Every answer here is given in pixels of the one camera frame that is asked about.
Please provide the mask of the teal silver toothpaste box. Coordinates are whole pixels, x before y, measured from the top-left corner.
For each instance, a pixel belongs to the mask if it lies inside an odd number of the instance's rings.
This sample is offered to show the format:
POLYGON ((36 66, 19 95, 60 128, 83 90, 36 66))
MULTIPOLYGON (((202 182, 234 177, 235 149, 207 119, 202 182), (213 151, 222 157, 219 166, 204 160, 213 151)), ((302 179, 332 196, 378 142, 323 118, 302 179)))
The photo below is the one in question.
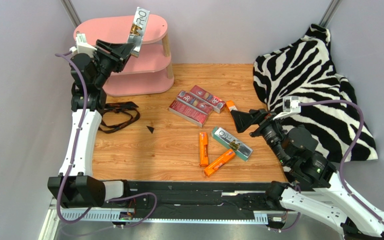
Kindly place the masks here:
POLYGON ((211 136, 225 148, 232 149, 235 154, 245 162, 249 160, 251 154, 253 153, 253 149, 251 147, 222 127, 216 126, 211 131, 211 136))

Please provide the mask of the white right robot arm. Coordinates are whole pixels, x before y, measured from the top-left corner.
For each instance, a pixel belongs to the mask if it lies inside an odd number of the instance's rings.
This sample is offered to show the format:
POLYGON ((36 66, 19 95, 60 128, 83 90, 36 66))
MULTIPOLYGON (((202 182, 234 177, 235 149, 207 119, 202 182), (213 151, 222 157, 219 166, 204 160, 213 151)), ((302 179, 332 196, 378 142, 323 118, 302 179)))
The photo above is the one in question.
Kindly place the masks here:
POLYGON ((272 208, 284 208, 311 217, 334 229, 345 240, 384 240, 384 211, 376 208, 352 188, 343 185, 339 171, 316 152, 318 141, 304 126, 283 130, 280 121, 264 109, 231 111, 237 132, 251 125, 250 135, 263 137, 281 165, 298 184, 330 199, 330 204, 308 197, 291 185, 273 181, 266 190, 265 202, 272 208))

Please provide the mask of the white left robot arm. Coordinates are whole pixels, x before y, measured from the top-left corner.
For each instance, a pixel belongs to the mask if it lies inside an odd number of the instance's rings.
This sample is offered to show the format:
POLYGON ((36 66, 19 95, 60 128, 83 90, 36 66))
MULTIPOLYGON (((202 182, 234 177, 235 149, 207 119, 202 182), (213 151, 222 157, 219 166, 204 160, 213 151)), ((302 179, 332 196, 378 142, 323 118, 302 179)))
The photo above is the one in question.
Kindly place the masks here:
POLYGON ((67 153, 57 176, 47 188, 65 209, 101 207, 126 193, 126 181, 102 181, 93 177, 92 158, 106 105, 103 85, 119 73, 132 56, 133 43, 97 40, 90 53, 56 54, 65 59, 74 79, 71 88, 72 129, 67 153))

